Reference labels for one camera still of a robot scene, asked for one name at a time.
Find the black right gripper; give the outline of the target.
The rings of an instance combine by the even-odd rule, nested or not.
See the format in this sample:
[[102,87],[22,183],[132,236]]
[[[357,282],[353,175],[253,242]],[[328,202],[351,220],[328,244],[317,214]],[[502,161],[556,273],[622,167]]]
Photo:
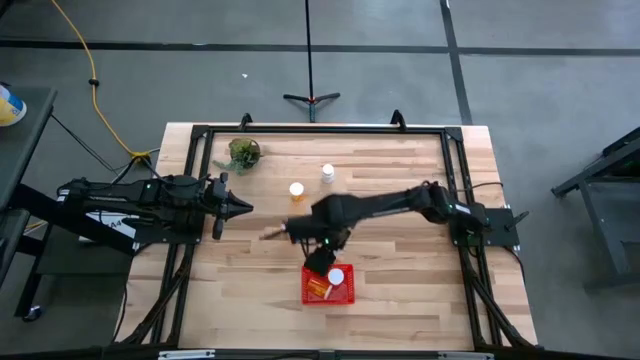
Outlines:
[[[285,232],[293,243],[314,240],[316,244],[329,249],[343,249],[351,235],[348,227],[328,225],[312,215],[288,218]],[[304,268],[317,275],[326,275],[336,259],[334,252],[329,249],[315,249],[309,253]]]

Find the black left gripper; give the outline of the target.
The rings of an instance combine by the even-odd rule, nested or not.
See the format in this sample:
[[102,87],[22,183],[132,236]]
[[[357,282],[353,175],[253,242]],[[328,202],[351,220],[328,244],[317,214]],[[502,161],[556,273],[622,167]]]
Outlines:
[[222,172],[217,178],[208,178],[209,184],[203,193],[203,204],[209,214],[215,217],[212,229],[214,240],[220,240],[226,219],[251,213],[254,207],[227,191],[229,174]]

